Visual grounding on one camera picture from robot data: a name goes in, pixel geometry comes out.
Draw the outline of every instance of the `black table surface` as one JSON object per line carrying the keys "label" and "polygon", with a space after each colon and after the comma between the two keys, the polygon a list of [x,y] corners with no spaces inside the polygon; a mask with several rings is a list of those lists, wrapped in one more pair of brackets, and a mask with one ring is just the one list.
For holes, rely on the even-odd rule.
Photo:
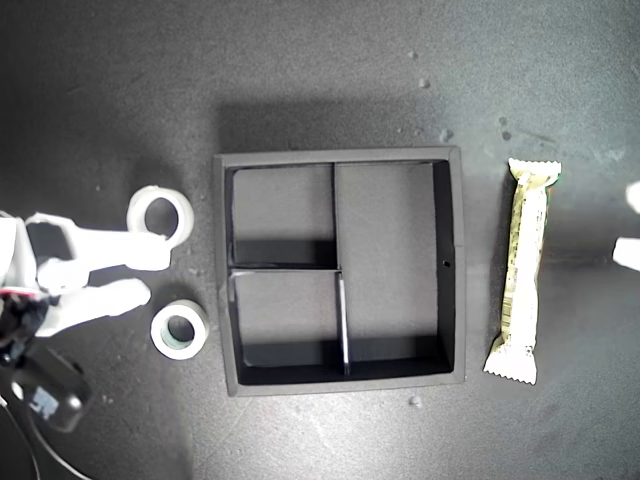
{"label": "black table surface", "polygon": [[[50,341],[97,395],[74,433],[46,432],[51,443],[96,479],[638,478],[640,273],[610,259],[617,237],[640,237],[624,199],[640,180],[639,24],[633,0],[3,2],[0,208],[124,228],[131,194],[160,184],[196,213],[172,268],[139,275],[148,306]],[[434,145],[445,129],[463,159],[465,383],[229,398],[213,155]],[[563,163],[535,386],[482,372],[499,328],[510,156]],[[205,307],[212,334],[175,362],[149,324],[182,297]],[[31,478],[6,425],[2,478]]]}

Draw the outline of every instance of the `black compartment organizer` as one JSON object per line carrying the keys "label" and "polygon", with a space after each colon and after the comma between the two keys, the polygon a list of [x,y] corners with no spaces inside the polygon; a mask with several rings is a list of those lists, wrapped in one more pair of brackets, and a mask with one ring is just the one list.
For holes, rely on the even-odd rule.
{"label": "black compartment organizer", "polygon": [[457,148],[214,161],[230,395],[464,381]]}

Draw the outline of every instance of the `wrapped energy bar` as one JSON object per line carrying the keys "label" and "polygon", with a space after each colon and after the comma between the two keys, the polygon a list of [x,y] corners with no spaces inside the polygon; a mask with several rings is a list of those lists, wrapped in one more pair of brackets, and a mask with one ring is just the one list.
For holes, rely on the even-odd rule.
{"label": "wrapped energy bar", "polygon": [[542,253],[548,192],[560,175],[557,162],[524,162],[509,159],[518,181],[513,198],[507,280],[502,298],[500,335],[493,342],[484,371],[534,384],[538,322],[536,277]]}

